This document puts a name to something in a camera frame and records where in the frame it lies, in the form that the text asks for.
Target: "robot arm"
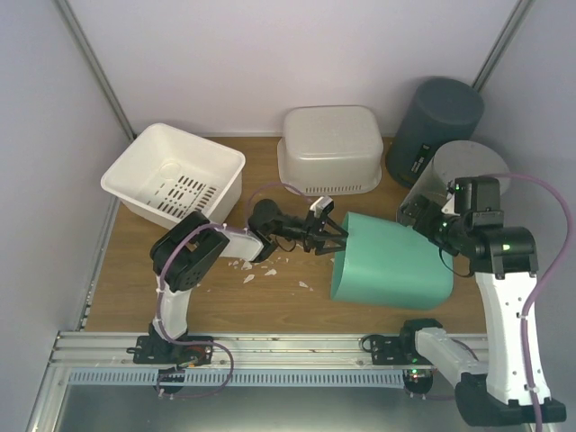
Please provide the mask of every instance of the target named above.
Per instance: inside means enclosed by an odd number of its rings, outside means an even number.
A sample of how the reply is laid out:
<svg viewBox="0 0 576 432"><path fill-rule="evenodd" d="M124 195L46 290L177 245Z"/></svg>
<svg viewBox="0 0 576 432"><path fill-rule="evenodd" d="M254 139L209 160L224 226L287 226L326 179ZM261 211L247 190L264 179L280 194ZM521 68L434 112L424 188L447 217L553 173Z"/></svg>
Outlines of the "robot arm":
<svg viewBox="0 0 576 432"><path fill-rule="evenodd" d="M454 386L456 404L469 425L534 422L520 340L522 305L536 286L534 238L525 228L503 226L500 184L495 178L458 178L451 192L444 208L420 195L400 209L400 223L411 225L450 255L469 258L486 317L488 368L441 328L413 331L413 347ZM543 420L565 421L565 407L551 398L540 365L534 310L527 325Z"/></svg>
<svg viewBox="0 0 576 432"><path fill-rule="evenodd" d="M347 232L329 217L333 209L332 199L323 196L310 206L306 218L302 219L282 213L272 200L262 200L255 205L247 229L208 228L199 232L190 239L191 247L184 247L175 256L166 273L164 291L157 305L160 313L158 310L156 313L162 317L166 334L171 339L192 341L187 335L186 322L190 294L219 257L260 263L278 247L276 237L300 242L305 252L314 250L316 255L344 250ZM208 223L199 211L194 211L152 247L150 257L157 276L158 295L160 274L169 257L187 236ZM149 325L148 336L141 337L130 352L134 354L134 363L145 365L201 365L202 361L209 360L208 353L198 353L198 347L186 350L171 344L160 330L158 319Z"/></svg>

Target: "teal cylinder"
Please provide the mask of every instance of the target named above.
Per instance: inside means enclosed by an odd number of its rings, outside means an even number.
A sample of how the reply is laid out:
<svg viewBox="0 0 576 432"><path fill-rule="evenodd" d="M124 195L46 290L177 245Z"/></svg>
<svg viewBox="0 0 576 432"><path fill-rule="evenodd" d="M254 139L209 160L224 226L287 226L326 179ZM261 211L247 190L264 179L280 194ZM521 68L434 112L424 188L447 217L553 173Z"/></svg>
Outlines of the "teal cylinder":
<svg viewBox="0 0 576 432"><path fill-rule="evenodd" d="M352 212L342 226L348 239L335 255L332 300L427 311L452 293L438 247L412 228ZM445 262L452 265L446 254Z"/></svg>

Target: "white plastic basket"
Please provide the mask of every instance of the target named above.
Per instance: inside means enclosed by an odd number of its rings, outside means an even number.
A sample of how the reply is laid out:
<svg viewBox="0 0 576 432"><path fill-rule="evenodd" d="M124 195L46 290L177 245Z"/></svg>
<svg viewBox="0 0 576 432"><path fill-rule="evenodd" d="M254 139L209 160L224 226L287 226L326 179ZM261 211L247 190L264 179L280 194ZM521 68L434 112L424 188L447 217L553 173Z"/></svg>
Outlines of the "white plastic basket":
<svg viewBox="0 0 576 432"><path fill-rule="evenodd" d="M222 223L240 198L245 163L235 149L156 123L112 164L101 185L167 229L195 210Z"/></svg>

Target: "wooden table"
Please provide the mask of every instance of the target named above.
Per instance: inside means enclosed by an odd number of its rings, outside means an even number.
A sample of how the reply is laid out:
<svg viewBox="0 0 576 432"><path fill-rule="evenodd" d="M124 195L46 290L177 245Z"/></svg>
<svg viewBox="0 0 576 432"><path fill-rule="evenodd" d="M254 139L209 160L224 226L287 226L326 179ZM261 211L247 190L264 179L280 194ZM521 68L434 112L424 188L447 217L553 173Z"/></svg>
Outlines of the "wooden table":
<svg viewBox="0 0 576 432"><path fill-rule="evenodd" d="M279 181L277 138L213 139L246 155L243 191L228 217L228 224L243 226L243 204L259 186ZM407 189L396 184L382 164L382 181L370 193L335 196L332 217L342 221L346 212L359 212L393 220ZM305 215L307 204L283 188L262 196L273 198L284 212ZM156 282L149 258L151 246L166 231L121 205L106 252L91 312L89 331L147 331L154 316ZM398 332L404 320L432 317L450 332L485 332L482 299L472 279L456 278L448 301L428 312L331 301L330 256L278 250L273 263L242 270L242 263L221 258L194 289L188 311L191 331L202 332ZM467 263L455 260L459 272ZM270 269L277 274L264 276ZM244 278L256 277L249 283Z"/></svg>

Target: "white wall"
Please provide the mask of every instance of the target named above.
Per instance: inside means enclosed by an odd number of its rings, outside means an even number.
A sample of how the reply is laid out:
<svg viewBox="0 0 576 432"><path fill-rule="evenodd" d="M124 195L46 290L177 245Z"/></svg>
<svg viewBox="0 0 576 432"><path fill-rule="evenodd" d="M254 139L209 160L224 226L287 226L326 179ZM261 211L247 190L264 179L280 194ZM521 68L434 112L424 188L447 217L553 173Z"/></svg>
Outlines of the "white wall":
<svg viewBox="0 0 576 432"><path fill-rule="evenodd" d="M71 0L132 127L278 133L363 104L396 132L423 77L471 83L516 0Z"/></svg>
<svg viewBox="0 0 576 432"><path fill-rule="evenodd" d="M110 202L99 177L127 140L52 2L0 5L0 95L0 428L21 432L76 324Z"/></svg>
<svg viewBox="0 0 576 432"><path fill-rule="evenodd" d="M482 92L486 113L477 140L492 145L514 171L557 186L576 213L576 2L535 2ZM537 186L514 184L507 193L508 224L535 234L540 266L546 269L565 233L558 204ZM544 372L553 396L567 403L576 429L574 313L576 250L536 303Z"/></svg>

